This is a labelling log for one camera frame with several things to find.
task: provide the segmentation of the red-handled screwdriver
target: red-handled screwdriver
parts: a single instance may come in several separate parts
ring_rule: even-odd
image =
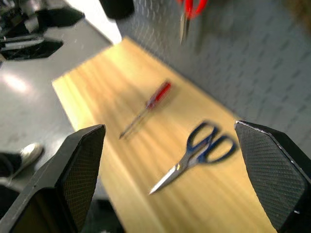
[[[126,129],[121,133],[119,139],[123,138],[123,136],[135,125],[135,123],[142,118],[148,110],[154,109],[157,104],[166,96],[170,88],[172,87],[171,82],[165,81],[158,90],[151,96],[149,101],[146,103],[146,107],[140,112],[140,114],[132,121],[132,123],[126,127]]]

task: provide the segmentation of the white sneaker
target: white sneaker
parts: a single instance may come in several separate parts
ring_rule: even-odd
[[[20,168],[13,174],[13,177],[19,174],[25,167],[33,163],[43,151],[43,146],[39,143],[33,143],[20,151],[21,165]]]

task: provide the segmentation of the gray perforated wall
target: gray perforated wall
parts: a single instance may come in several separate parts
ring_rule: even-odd
[[[210,0],[179,45],[175,0],[134,0],[122,36],[235,114],[285,132],[311,157],[311,35],[280,0]]]

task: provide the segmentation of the wooden table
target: wooden table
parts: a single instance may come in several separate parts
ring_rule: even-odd
[[[119,140],[166,79],[173,83],[172,92]],[[183,156],[186,140],[199,123],[213,121],[238,142],[236,117],[130,39],[86,61],[53,86],[75,130],[106,125],[100,176],[128,232],[275,232],[240,150],[223,163],[194,167],[148,195]]]

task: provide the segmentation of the blue-handled scissors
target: blue-handled scissors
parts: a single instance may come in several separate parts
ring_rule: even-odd
[[[212,133],[204,138],[201,142],[193,145],[195,136],[206,126],[213,127]],[[182,159],[176,164],[169,172],[151,189],[150,194],[160,190],[161,188],[167,186],[177,177],[179,177],[183,172],[197,164],[214,164],[227,159],[236,150],[237,145],[234,140],[227,136],[222,135],[217,140],[214,141],[216,134],[218,133],[217,126],[210,122],[204,121],[201,123],[194,131],[189,135],[187,140],[187,150]],[[229,141],[232,146],[227,153],[218,157],[216,159],[208,159],[208,154],[217,146],[219,146],[223,141]]]

